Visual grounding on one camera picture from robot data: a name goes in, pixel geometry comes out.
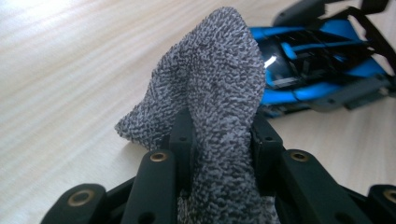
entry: toy car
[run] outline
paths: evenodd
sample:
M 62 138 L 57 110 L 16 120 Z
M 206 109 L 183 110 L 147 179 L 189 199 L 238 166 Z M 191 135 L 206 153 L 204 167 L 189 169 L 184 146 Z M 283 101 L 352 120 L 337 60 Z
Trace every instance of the toy car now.
M 396 95 L 396 53 L 365 15 L 381 12 L 388 1 L 363 1 L 326 19 L 323 1 L 304 0 L 280 13 L 274 27 L 251 27 L 266 67 L 260 110 L 266 117 L 314 109 L 354 109 Z M 350 16 L 365 30 L 359 38 Z M 375 61 L 384 56 L 393 70 Z

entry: wooden table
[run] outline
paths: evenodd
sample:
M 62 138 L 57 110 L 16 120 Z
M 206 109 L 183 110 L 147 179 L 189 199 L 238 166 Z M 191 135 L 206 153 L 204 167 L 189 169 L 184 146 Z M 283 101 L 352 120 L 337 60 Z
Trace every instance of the wooden table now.
M 146 150 L 113 127 L 143 98 L 165 52 L 218 7 L 257 26 L 289 4 L 1 1 L 0 223 L 39 223 L 75 185 L 112 189 L 133 177 Z M 395 46 L 396 2 L 372 19 Z M 388 99 L 271 123 L 287 148 L 313 153 L 340 184 L 365 194 L 374 183 L 396 185 L 395 111 Z

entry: knit fabric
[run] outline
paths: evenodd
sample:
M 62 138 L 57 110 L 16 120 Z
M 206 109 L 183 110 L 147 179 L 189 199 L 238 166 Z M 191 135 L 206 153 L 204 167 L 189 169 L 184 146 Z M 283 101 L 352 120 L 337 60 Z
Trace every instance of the knit fabric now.
M 177 112 L 190 110 L 198 153 L 179 222 L 278 222 L 273 198 L 257 190 L 249 149 L 264 84 L 256 41 L 238 12 L 223 7 L 161 58 L 143 101 L 116 125 L 121 137 L 155 150 Z

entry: table surface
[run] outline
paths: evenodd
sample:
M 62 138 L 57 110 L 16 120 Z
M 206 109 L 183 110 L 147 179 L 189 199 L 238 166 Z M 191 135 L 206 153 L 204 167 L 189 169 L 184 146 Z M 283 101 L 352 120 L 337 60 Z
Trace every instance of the table surface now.
M 75 185 L 112 189 L 133 177 L 146 150 L 114 125 L 143 98 L 165 52 L 218 7 L 259 26 L 289 3 L 0 1 L 0 223 L 39 223 Z M 371 17 L 393 47 L 395 5 Z M 396 185 L 395 111 L 387 99 L 271 123 L 286 148 L 313 153 L 337 182 L 366 194 Z

